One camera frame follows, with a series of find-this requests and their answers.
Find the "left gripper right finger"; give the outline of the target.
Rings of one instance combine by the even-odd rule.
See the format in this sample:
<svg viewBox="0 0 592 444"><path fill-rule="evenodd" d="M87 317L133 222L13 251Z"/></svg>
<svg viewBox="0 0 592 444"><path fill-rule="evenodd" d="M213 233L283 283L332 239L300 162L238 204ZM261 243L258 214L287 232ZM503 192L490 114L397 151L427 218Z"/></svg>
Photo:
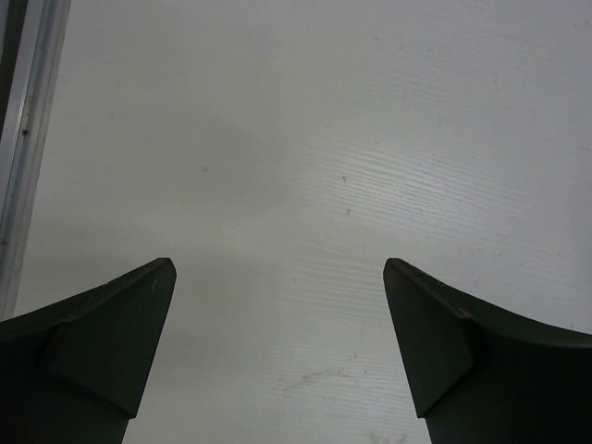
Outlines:
<svg viewBox="0 0 592 444"><path fill-rule="evenodd" d="M391 258L383 279L413 404L434 443L587 443L591 338Z"/></svg>

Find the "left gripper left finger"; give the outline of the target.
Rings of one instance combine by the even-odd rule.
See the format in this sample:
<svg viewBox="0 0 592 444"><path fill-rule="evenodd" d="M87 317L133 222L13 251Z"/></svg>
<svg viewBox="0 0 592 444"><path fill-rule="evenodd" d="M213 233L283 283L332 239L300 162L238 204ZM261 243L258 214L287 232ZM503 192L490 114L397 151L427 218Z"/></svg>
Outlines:
<svg viewBox="0 0 592 444"><path fill-rule="evenodd" d="M4 443L120 443L140 409L177 278L158 258L1 324Z"/></svg>

